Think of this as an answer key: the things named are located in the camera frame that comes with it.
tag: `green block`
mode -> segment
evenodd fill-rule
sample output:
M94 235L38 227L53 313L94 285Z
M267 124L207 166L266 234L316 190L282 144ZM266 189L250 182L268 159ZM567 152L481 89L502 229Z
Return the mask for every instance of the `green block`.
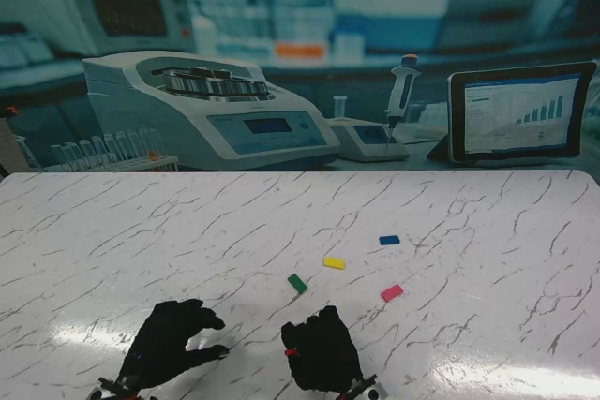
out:
M296 274L289 276L288 281L298 291L299 294L302 294L308 289L308 286L305 285L300 277Z

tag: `laboratory backdrop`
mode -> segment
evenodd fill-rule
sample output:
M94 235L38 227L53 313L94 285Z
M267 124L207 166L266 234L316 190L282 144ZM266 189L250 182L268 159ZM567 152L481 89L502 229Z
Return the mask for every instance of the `laboratory backdrop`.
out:
M0 175L583 170L598 0L0 0Z

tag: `blue block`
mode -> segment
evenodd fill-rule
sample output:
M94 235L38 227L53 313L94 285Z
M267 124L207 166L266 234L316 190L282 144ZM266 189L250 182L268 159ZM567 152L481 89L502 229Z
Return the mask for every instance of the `blue block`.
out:
M381 236L379 238L379 244L381 245L393 245L400 244L400 238L395 236Z

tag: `robotic hand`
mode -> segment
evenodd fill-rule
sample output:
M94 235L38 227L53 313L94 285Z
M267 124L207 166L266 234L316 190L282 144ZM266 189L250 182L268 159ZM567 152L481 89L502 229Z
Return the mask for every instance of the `robotic hand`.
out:
M192 367L226 357L229 350L219 345L186 351L188 339L201 330L225 327L213 310L202 306L197 299L157 304L133 341L116 382L100 379L102 388L116 395L110 398L137 398L141 389L154 388ZM88 398L102 398L93 395Z
M281 340L293 379L301 389L333 391L340 393L338 399L342 400L388 398L375 382L376 376L363 378L356 347L334 306L326 306L306 323L286 323Z

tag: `black glove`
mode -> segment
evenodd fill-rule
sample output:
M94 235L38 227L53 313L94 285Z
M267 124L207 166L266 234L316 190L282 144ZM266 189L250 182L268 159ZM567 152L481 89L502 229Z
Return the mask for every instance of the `black glove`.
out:
M281 327L290 370L303 390L345 393L353 379L363 379L358 352L334 306L326 306L307 323Z
M225 328L225 322L202 305L197 299L157 304L133 341L117 381L136 393L165 383L192 367L227 356L229 350L224 346L186 351L188 339L200 330Z

